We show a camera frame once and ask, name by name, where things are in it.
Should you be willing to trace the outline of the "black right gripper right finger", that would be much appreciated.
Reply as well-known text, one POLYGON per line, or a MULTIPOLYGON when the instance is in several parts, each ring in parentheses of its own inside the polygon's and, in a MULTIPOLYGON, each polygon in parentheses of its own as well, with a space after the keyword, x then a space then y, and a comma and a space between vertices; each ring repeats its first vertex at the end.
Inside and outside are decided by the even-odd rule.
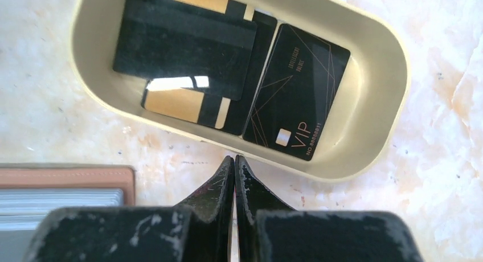
POLYGON ((235 158, 241 261, 422 261, 410 229, 384 211, 299 211, 235 158))

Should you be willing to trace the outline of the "beige oval plastic tray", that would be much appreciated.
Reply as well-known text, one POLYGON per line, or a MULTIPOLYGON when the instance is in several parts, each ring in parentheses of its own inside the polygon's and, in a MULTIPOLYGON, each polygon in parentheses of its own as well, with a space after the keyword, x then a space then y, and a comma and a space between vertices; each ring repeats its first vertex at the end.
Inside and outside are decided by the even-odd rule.
POLYGON ((77 0, 71 59, 87 94, 112 112, 321 182, 341 182, 369 169, 387 151, 411 84, 410 59, 394 29, 340 0, 236 0, 259 8, 351 52, 312 160, 141 107, 141 79, 112 70, 125 0, 77 0))

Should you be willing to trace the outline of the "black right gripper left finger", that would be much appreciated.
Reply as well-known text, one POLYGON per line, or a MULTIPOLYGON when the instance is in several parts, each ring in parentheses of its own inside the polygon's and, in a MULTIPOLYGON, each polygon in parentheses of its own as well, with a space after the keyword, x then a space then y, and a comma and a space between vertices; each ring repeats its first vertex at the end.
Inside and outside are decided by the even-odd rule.
POLYGON ((34 233, 23 261, 229 261, 234 160, 174 206, 63 207, 34 233))

